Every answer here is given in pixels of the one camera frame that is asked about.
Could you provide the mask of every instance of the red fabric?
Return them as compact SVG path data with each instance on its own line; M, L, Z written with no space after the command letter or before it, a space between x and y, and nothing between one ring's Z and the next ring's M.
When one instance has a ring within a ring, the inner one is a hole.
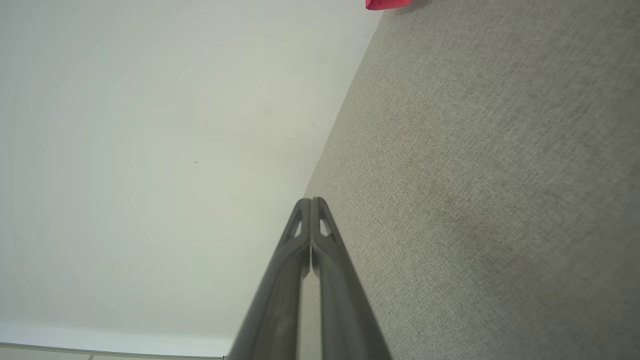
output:
M411 4L411 0L366 0L367 9L369 10L385 10L393 8L401 8Z

